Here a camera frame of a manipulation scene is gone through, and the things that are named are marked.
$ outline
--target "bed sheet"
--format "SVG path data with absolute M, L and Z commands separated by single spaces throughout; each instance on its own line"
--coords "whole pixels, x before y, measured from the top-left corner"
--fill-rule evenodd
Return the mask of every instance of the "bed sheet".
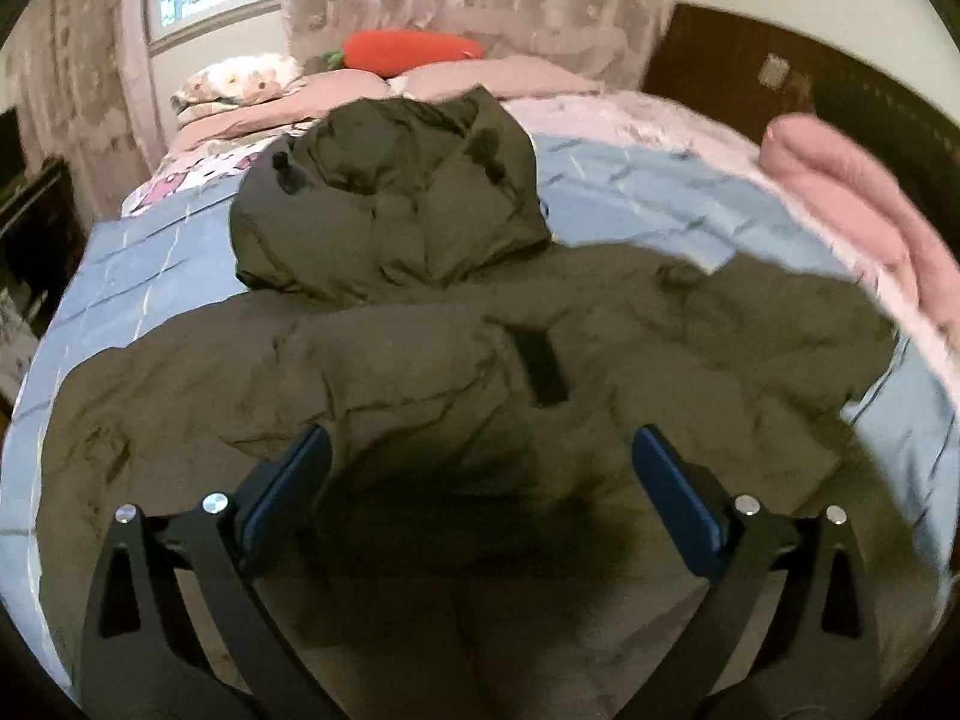
M 534 143 L 539 193 L 561 242 L 633 242 L 708 271 L 741 250 L 794 271 L 857 277 L 776 196 L 688 152 L 565 136 L 536 135 Z M 40 450 L 56 390 L 98 351 L 126 346 L 174 314 L 244 289 L 229 245 L 229 204 L 241 179 L 217 177 L 177 191 L 149 213 L 98 225 L 18 397 L 0 467 L 0 595 L 28 645 L 65 688 L 37 600 L 34 538 Z M 955 413 L 907 332 L 890 370 L 845 412 L 913 528 L 915 548 L 943 575 L 960 491 Z M 857 520 L 856 506 L 851 516 Z M 883 541 L 885 527 L 877 525 L 875 539 Z M 894 650 L 889 645 L 886 656 Z

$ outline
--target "bed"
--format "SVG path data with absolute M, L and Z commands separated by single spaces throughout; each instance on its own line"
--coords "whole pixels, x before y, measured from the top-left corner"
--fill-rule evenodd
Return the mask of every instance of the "bed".
M 899 325 L 889 370 L 844 413 L 889 497 L 863 493 L 862 478 L 839 473 L 802 507 L 842 503 L 850 512 L 877 585 L 884 685 L 894 688 L 932 639 L 949 593 L 960 493 L 960 377 L 943 335 L 882 264 L 810 215 L 757 167 L 757 146 L 723 125 L 632 92 L 504 104 L 534 143 L 539 194 L 555 240 L 629 241 L 707 272 L 739 251 L 789 271 L 859 280 Z M 95 227 L 40 343 L 0 467 L 0 595 L 65 690 L 71 675 L 40 605 L 35 540 L 40 450 L 56 392 L 99 351 L 127 346 L 176 314 L 246 289 L 234 274 L 230 204 L 277 134 L 296 135 L 311 124 L 290 122 L 171 155 L 131 194 L 121 220 Z M 691 610 L 689 599 L 679 599 L 674 611 Z

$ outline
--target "metal screw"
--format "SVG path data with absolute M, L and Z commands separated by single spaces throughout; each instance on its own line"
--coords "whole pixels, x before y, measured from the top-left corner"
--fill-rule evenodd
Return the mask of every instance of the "metal screw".
M 125 503 L 123 506 L 117 509 L 113 517 L 121 525 L 126 525 L 128 522 L 131 522 L 136 518 L 136 506 L 133 506 L 131 503 Z
M 752 517 L 754 514 L 760 512 L 760 501 L 752 495 L 741 495 L 733 504 L 736 506 L 738 512 L 746 514 L 747 517 Z
M 847 521 L 847 513 L 839 506 L 827 506 L 827 519 L 834 525 L 843 525 Z
M 210 493 L 203 498 L 203 510 L 207 514 L 219 514 L 229 504 L 230 499 L 224 493 Z

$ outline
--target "red cushion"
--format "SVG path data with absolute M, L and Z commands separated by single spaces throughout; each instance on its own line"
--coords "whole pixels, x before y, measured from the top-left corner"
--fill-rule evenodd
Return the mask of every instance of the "red cushion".
M 474 40 L 412 29 L 359 32 L 344 45 L 347 67 L 376 73 L 381 79 L 392 79 L 434 62 L 483 59 L 483 55 L 482 47 Z

